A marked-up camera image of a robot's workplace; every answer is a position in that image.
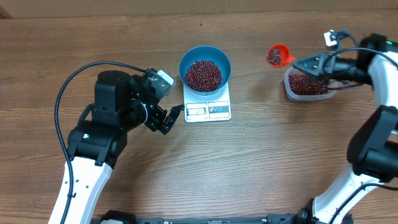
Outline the red scoop with blue handle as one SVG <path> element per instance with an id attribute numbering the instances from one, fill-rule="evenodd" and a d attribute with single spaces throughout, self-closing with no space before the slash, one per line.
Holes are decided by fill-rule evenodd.
<path id="1" fill-rule="evenodd" d="M 282 68 L 296 59 L 285 44 L 273 45 L 266 53 L 267 63 L 274 68 Z"/>

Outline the clear plastic container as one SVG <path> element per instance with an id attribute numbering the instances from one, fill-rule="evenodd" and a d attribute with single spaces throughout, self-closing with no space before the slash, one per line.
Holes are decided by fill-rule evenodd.
<path id="1" fill-rule="evenodd" d="M 331 98 L 338 86 L 335 80 L 318 81 L 296 68 L 290 67 L 284 75 L 285 90 L 292 101 L 314 101 Z"/>

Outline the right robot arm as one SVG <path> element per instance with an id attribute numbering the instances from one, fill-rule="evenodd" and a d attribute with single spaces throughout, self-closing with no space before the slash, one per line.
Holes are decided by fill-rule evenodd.
<path id="1" fill-rule="evenodd" d="M 340 39 L 327 32 L 331 53 L 320 52 L 294 60 L 292 66 L 318 80 L 332 79 L 370 85 L 376 110 L 349 142 L 348 165 L 321 195 L 310 199 L 284 223 L 352 223 L 349 211 L 376 188 L 395 190 L 388 182 L 397 177 L 397 42 L 380 34 L 365 37 L 354 48 L 356 59 L 341 58 Z"/>

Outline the red beans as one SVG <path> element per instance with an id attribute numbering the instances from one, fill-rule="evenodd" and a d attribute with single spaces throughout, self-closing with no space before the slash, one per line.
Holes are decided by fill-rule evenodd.
<path id="1" fill-rule="evenodd" d="M 189 50 L 180 61 L 180 76 L 191 90 L 210 93 L 224 86 L 231 75 L 231 62 L 220 49 L 199 46 Z M 290 90 L 296 95 L 325 95 L 328 82 L 316 81 L 308 75 L 288 74 Z"/>

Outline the white digital kitchen scale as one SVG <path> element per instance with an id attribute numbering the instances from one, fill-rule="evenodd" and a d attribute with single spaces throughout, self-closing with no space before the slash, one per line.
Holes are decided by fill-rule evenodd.
<path id="1" fill-rule="evenodd" d="M 187 123 L 229 121 L 231 119 L 228 83 L 212 95 L 197 95 L 184 86 L 183 96 L 184 118 Z"/>

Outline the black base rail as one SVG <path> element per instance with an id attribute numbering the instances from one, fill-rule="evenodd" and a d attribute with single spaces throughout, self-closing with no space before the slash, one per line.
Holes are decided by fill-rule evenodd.
<path id="1" fill-rule="evenodd" d="M 132 224 L 283 224 L 283 223 L 322 223 L 316 218 L 304 221 L 298 214 L 270 214 L 265 217 L 235 218 L 137 218 L 131 213 L 109 210 L 101 218 L 93 219 L 90 224 L 100 223 L 132 223 Z"/>

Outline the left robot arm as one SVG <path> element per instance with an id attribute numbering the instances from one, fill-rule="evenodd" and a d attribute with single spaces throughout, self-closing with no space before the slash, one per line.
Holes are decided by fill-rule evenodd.
<path id="1" fill-rule="evenodd" d="M 162 134 L 171 130 L 183 105 L 167 111 L 158 103 L 174 85 L 174 78 L 154 68 L 143 75 L 117 70 L 98 74 L 95 101 L 68 135 L 63 184 L 50 223 L 91 223 L 128 132 L 142 124 Z"/>

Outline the blue metal bowl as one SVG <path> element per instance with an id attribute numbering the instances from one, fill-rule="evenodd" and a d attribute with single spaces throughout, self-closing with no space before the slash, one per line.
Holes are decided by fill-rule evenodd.
<path id="1" fill-rule="evenodd" d="M 222 50 L 202 45 L 183 55 L 178 71 L 183 85 L 192 92 L 197 95 L 212 95 L 229 82 L 232 66 Z"/>

